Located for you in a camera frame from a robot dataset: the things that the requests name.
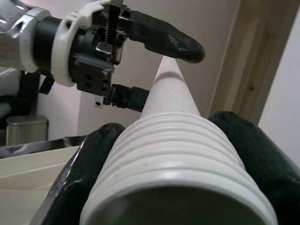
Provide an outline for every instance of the white cone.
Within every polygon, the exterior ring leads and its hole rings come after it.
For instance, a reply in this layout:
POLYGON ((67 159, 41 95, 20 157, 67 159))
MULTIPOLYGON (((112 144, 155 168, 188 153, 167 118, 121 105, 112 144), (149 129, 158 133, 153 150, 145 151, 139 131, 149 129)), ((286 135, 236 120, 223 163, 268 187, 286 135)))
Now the white cone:
POLYGON ((200 116, 176 59, 164 56, 141 118, 166 112, 183 112, 200 116))

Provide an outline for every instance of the ribbed white bottle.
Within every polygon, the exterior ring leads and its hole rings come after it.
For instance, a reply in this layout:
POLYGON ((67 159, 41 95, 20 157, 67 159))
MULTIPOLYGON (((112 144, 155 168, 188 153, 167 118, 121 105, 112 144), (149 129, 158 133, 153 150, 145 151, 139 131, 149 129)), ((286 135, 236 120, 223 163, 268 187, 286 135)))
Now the ribbed white bottle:
POLYGON ((141 118, 114 144, 80 225, 277 225, 225 134, 163 57, 141 118))

